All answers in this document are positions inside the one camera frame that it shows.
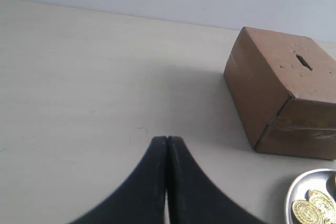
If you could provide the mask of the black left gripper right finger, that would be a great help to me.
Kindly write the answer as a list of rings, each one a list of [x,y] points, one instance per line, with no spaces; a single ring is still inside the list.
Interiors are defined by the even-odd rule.
[[[178,136],[167,139],[170,223],[262,223],[222,193]]]

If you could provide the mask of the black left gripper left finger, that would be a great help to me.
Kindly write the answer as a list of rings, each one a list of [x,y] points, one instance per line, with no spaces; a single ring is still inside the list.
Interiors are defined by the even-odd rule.
[[[129,177],[73,223],[164,223],[167,138],[154,137]]]

